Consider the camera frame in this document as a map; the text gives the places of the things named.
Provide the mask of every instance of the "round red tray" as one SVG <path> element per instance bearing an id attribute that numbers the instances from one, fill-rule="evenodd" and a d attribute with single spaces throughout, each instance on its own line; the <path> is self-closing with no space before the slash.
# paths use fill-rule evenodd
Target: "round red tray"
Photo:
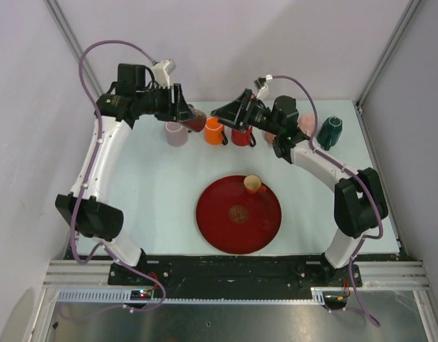
<path id="1" fill-rule="evenodd" d="M 282 221 L 281 206 L 273 191 L 249 194 L 245 176 L 229 176 L 212 183 L 197 204 L 197 224 L 203 237 L 217 249 L 248 254 L 265 247 Z"/>

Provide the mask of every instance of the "white wall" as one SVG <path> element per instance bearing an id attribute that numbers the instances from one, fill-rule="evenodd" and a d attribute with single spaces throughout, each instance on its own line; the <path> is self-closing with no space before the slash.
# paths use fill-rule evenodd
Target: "white wall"
<path id="1" fill-rule="evenodd" d="M 438 0 L 421 8 L 364 119 L 403 242 L 424 260 L 438 300 Z"/>
<path id="2" fill-rule="evenodd" d="M 2 341 L 21 340 L 49 260 L 66 240 L 54 200 L 79 171 L 92 115 L 45 4 L 0 1 Z"/>
<path id="3" fill-rule="evenodd" d="M 59 0 L 83 48 L 124 39 L 173 58 L 187 100 L 231 100 L 268 73 L 299 78 L 315 98 L 356 99 L 409 0 Z M 128 47 L 90 55 L 102 87 Z M 273 82 L 271 98 L 294 93 Z"/>

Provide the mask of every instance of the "brown mug handle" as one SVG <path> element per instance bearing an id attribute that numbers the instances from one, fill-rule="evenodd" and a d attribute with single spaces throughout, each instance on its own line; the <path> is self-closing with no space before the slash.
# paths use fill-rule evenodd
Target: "brown mug handle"
<path id="1" fill-rule="evenodd" d="M 250 147 L 255 147 L 255 145 L 256 145 L 256 140 L 255 140 L 255 137 L 254 137 L 253 133 L 250 133 L 250 143 L 249 143 L 249 145 L 250 145 Z"/>
<path id="2" fill-rule="evenodd" d="M 221 144 L 222 144 L 222 145 L 226 145 L 226 144 L 228 144 L 228 138 L 226 137 L 224 131 L 221 131 L 221 137 L 223 138 Z"/>

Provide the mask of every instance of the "red mug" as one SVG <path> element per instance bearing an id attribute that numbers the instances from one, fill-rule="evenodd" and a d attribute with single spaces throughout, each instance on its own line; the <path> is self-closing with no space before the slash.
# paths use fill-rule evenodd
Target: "red mug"
<path id="1" fill-rule="evenodd" d="M 231 131 L 231 141 L 238 146 L 254 147 L 256 145 L 254 134 L 252 133 L 252 127 L 246 132 L 240 132 L 238 130 Z"/>

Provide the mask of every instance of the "white table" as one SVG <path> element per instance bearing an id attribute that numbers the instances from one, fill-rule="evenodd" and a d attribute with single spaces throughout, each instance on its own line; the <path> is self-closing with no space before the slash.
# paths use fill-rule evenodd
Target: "white table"
<path id="1" fill-rule="evenodd" d="M 225 103 L 193 104 L 208 115 Z M 319 100 L 316 105 L 319 127 L 333 115 L 343 120 L 343 133 L 330 153 L 361 169 L 372 166 L 352 102 Z M 304 100 L 298 101 L 298 110 L 300 115 L 312 113 L 309 102 Z M 278 197 L 282 209 L 278 234 L 254 254 L 320 254 L 329 246 L 337 229 L 333 193 L 305 170 L 278 159 L 261 131 L 254 130 L 254 148 L 235 146 L 228 128 L 227 146 L 207 144 L 201 132 L 191 133 L 186 145 L 171 147 L 163 127 L 164 123 L 152 116 L 136 122 L 110 186 L 109 204 L 124 212 L 123 229 L 146 253 L 224 254 L 200 234 L 194 216 L 196 203 L 213 181 L 248 174 L 261 177 Z M 398 252 L 388 218 L 384 220 L 384 231 L 381 240 L 367 240 L 361 252 Z M 88 254 L 93 245 L 91 239 L 81 237 L 78 251 Z"/>

